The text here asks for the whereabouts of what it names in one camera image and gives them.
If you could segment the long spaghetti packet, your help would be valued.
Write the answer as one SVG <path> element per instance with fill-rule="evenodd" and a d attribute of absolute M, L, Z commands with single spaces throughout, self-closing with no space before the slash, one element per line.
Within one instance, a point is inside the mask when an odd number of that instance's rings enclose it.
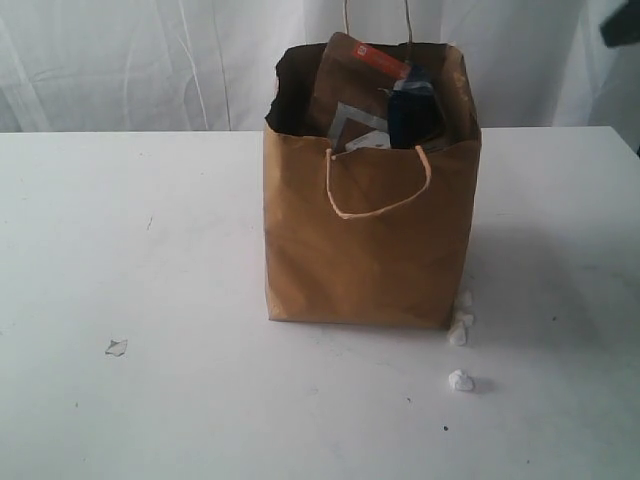
<path fill-rule="evenodd" d="M 390 145 L 409 149 L 444 133 L 444 117 L 428 72 L 412 64 L 388 98 L 387 125 Z"/>

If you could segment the brown snack pouch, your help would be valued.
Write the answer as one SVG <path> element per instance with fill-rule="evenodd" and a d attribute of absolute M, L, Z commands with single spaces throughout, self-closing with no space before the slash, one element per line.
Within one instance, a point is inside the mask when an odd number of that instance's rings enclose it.
<path fill-rule="evenodd" d="M 388 101 L 410 66 L 345 33 L 331 36 L 316 73 L 307 122 L 335 152 L 374 131 L 388 132 Z"/>

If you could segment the white lump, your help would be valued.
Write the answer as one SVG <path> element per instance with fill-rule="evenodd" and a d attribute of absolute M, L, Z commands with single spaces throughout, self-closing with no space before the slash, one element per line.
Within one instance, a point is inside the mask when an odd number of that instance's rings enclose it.
<path fill-rule="evenodd" d="M 472 392 L 475 389 L 475 380 L 466 371 L 454 370 L 448 375 L 448 384 L 452 391 Z"/>
<path fill-rule="evenodd" d="M 448 342 L 453 346 L 465 346 L 467 344 L 467 327 L 464 324 L 456 324 L 447 334 Z"/>
<path fill-rule="evenodd" d="M 470 312 L 459 310 L 454 315 L 454 323 L 463 325 L 465 328 L 471 327 L 475 322 L 475 317 Z"/>

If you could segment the white blue milk carton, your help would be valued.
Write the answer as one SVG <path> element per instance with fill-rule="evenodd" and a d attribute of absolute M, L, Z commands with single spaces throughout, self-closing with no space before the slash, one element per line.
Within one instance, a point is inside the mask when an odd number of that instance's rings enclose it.
<path fill-rule="evenodd" d="M 347 142 L 345 151 L 351 152 L 361 148 L 389 149 L 390 147 L 389 135 L 384 131 L 374 130 Z"/>

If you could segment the brown paper bag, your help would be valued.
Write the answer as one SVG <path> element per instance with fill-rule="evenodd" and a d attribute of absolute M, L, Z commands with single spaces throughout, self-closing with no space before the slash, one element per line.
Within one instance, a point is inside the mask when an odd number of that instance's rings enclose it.
<path fill-rule="evenodd" d="M 274 321 L 447 328 L 469 244 L 481 131 L 462 53 L 369 44 L 423 67 L 444 133 L 335 152 L 307 112 L 326 44 L 285 51 L 265 118 L 266 300 Z"/>

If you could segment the small torn paper scrap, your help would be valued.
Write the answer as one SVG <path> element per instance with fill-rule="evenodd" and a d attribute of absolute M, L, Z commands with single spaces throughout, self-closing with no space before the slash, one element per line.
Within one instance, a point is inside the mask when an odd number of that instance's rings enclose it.
<path fill-rule="evenodd" d="M 127 347 L 128 341 L 126 339 L 120 341 L 111 340 L 105 350 L 105 354 L 112 357 L 121 357 L 126 353 Z"/>

